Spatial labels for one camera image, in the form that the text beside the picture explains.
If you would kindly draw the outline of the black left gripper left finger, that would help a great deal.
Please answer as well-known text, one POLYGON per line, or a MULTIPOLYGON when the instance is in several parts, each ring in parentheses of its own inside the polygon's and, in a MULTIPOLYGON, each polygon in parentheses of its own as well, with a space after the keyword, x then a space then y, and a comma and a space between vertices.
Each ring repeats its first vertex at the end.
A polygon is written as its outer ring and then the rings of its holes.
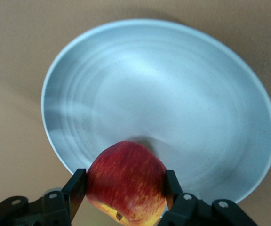
POLYGON ((77 169, 60 190, 29 202, 12 196, 0 202, 0 226, 70 226, 86 194, 87 173, 77 169))

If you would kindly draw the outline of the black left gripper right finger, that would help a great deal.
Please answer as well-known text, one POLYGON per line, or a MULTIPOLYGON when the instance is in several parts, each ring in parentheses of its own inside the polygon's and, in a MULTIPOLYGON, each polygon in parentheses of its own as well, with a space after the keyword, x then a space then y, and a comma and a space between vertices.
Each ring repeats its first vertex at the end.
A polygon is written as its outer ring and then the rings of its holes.
POLYGON ((165 194, 168 211, 160 226, 257 226, 236 203, 219 199, 206 204, 191 193, 185 193, 173 170, 165 173, 165 194))

